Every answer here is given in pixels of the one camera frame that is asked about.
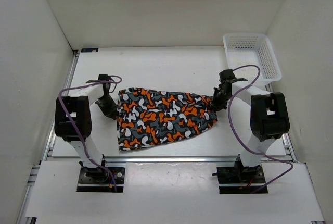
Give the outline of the orange camouflage patterned shorts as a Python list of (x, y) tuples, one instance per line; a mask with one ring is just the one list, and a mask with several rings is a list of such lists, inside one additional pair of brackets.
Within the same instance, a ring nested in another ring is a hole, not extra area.
[(217, 123), (212, 98), (189, 92), (128, 88), (118, 92), (119, 151), (135, 151), (196, 137)]

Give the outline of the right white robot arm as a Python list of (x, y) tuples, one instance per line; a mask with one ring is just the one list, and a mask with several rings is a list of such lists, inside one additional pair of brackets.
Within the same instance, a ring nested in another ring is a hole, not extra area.
[[(210, 107), (215, 111), (227, 110), (231, 130), (244, 148), (236, 161), (234, 177), (246, 182), (257, 172), (268, 148), (290, 129), (288, 110), (283, 93), (270, 93), (254, 86), (253, 80), (237, 78), (231, 69), (219, 73), (220, 84), (214, 88)], [(232, 102), (238, 98), (250, 106), (251, 137), (242, 141), (232, 122)]]

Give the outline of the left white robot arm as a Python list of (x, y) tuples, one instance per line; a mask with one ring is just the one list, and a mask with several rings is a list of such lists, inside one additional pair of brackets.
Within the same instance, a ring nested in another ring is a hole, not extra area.
[(117, 105), (110, 94), (121, 81), (120, 76), (99, 74), (98, 79), (89, 80), (83, 86), (62, 89), (56, 99), (55, 135), (76, 150), (81, 167), (97, 182), (115, 182), (115, 179), (105, 165), (105, 156), (92, 140), (90, 107), (96, 104), (105, 117), (115, 120)]

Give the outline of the white plastic mesh basket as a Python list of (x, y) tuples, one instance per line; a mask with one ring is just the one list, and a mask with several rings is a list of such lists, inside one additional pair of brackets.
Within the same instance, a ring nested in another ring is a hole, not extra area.
[(282, 78), (271, 42), (265, 34), (227, 33), (223, 36), (223, 45), (230, 69), (244, 65), (260, 68), (260, 76), (254, 83), (256, 86), (266, 86)]

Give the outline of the small blue label sticker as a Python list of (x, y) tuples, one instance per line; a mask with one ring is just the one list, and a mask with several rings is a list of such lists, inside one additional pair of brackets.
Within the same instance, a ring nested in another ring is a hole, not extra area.
[(99, 48), (82, 48), (81, 53), (96, 53)]

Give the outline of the aluminium front rail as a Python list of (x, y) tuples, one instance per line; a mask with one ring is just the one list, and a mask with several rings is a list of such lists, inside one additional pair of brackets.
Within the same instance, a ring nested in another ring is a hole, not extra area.
[[(291, 155), (285, 155), (280, 157), (273, 157), (279, 160), (292, 161)], [(49, 156), (46, 161), (79, 161), (79, 157), (53, 157)], [(236, 156), (176, 156), (176, 157), (106, 157), (108, 163), (178, 163), (178, 162), (212, 162), (212, 163), (223, 163), (223, 162), (234, 162)]]

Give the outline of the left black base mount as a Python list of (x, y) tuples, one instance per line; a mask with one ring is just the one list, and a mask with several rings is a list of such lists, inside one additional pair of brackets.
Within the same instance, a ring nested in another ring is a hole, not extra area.
[(80, 173), (76, 187), (77, 192), (123, 193), (125, 167), (107, 167), (111, 175), (101, 168), (87, 168), (80, 161)]

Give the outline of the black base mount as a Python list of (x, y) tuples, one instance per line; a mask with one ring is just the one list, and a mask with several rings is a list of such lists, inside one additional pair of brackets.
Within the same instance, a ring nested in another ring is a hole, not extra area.
[(101, 168), (87, 168), (80, 161), (80, 173), (76, 187), (77, 192), (123, 193), (125, 167), (107, 167), (111, 175)]
[(219, 184), (219, 194), (267, 194), (268, 189), (261, 165), (244, 167), (236, 161), (232, 167), (217, 167), (212, 174)]

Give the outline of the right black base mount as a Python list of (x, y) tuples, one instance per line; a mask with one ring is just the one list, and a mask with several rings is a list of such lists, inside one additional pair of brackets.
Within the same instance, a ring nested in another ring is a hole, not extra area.
[(261, 165), (244, 167), (236, 161), (232, 167), (217, 167), (212, 174), (219, 184), (219, 194), (267, 194), (268, 189)]

